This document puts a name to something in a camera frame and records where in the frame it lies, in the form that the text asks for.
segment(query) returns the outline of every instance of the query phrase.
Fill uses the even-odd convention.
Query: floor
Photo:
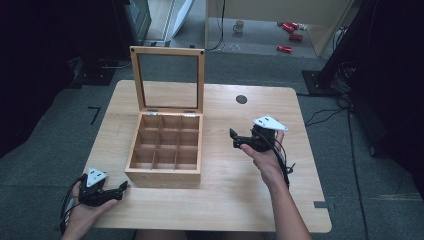
[[[237,19],[224,18],[222,24],[220,18],[209,18],[207,20],[209,23],[209,39],[207,44],[205,44],[205,1],[194,1],[182,27],[175,37],[172,37],[175,20],[183,3],[184,0],[175,0],[169,25],[166,30],[167,34],[162,43],[157,43],[158,46],[160,46],[160,44],[165,45],[165,42],[167,42],[170,47],[190,47],[194,45],[196,48],[214,49],[214,51],[223,52],[324,59],[328,59],[331,56],[331,43],[322,56],[318,57],[312,47],[307,31],[296,30],[295,33],[302,35],[303,40],[302,42],[292,42],[288,40],[289,34],[281,27],[277,26],[276,22],[243,20],[243,32],[235,33],[233,31],[233,26]],[[223,25],[223,41],[221,44],[218,44],[221,36],[221,25]],[[289,54],[277,51],[276,49],[279,44],[291,47],[292,52]]]

